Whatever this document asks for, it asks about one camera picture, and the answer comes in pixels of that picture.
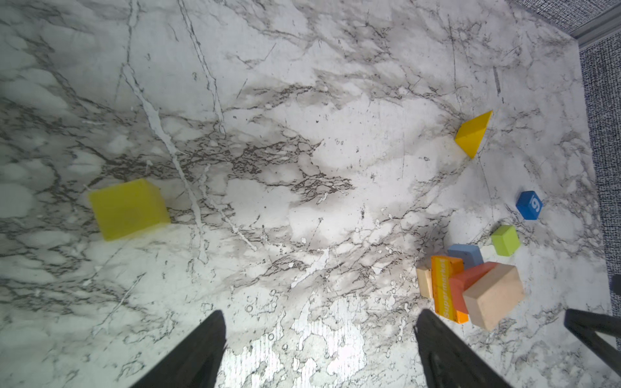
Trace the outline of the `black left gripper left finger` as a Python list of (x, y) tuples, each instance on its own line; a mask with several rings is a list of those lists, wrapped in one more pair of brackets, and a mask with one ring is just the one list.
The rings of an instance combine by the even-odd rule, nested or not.
[(214, 387), (226, 347), (223, 312), (215, 310), (135, 387)]

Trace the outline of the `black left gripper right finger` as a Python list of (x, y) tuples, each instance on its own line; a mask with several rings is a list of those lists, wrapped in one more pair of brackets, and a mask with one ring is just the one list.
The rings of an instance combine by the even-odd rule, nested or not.
[(415, 334), (428, 387), (508, 387), (431, 310), (420, 312)]

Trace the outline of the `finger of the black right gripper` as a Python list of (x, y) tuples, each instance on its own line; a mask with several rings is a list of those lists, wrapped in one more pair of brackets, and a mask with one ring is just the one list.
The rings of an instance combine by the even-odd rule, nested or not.
[(604, 334), (619, 339), (620, 318), (567, 309), (564, 326), (617, 375), (620, 375), (620, 351), (601, 337), (601, 334)]

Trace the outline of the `long natural wood block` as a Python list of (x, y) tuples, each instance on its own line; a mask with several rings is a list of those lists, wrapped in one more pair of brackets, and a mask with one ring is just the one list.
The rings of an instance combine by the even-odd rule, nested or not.
[(508, 264), (498, 264), (463, 292), (472, 323), (486, 331), (493, 331), (524, 298), (518, 269)]

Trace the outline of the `red wooden block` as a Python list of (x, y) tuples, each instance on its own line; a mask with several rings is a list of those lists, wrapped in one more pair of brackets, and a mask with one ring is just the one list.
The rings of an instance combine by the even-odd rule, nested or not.
[(449, 279), (451, 297), (454, 308), (464, 314), (468, 314), (468, 309), (463, 298), (463, 292), (472, 287), (479, 279), (498, 266), (498, 263), (488, 262), (469, 268), (461, 273), (454, 274)]

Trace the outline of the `small ridged natural wood block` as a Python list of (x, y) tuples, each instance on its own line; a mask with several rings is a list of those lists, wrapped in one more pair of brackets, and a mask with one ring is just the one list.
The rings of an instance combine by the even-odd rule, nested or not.
[(432, 270), (429, 266), (417, 268), (417, 280), (422, 297), (433, 299)]

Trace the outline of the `orange wooden block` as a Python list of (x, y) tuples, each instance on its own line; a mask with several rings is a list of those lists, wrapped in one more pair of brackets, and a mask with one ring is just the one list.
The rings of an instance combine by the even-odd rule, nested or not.
[(461, 259), (444, 255), (432, 257), (432, 285), (435, 312), (437, 315), (459, 324), (467, 323), (469, 316), (456, 310), (454, 307), (450, 278), (463, 271), (464, 263)]

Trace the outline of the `light blue wooden block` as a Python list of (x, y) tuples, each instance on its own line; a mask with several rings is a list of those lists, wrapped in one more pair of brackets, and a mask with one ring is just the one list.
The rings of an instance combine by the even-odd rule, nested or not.
[(477, 245), (454, 244), (448, 248), (447, 252), (449, 257), (461, 259), (465, 270), (484, 263), (480, 248)]

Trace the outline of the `lime green wooden block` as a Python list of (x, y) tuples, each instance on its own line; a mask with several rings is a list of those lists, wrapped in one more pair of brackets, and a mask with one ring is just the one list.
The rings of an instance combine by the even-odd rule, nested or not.
[(491, 235), (496, 254), (509, 257), (521, 246), (514, 226), (499, 226)]

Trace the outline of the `blue number cube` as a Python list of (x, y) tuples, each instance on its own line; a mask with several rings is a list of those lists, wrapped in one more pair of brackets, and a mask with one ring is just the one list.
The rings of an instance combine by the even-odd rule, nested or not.
[(525, 220), (535, 221), (539, 218), (543, 202), (535, 191), (522, 192), (517, 200), (516, 208)]

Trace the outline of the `yellow wooden cube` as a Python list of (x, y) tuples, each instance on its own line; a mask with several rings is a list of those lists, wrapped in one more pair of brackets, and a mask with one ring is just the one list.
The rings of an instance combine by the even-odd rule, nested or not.
[(88, 199), (105, 241), (134, 237), (171, 223), (160, 189), (146, 179), (92, 191)]

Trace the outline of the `yellow wooden wedge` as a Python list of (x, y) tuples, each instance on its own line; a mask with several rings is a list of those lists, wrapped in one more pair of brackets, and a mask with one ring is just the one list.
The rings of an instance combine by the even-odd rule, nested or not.
[(493, 111), (489, 111), (460, 126), (454, 140), (470, 159), (475, 158), (492, 115)]

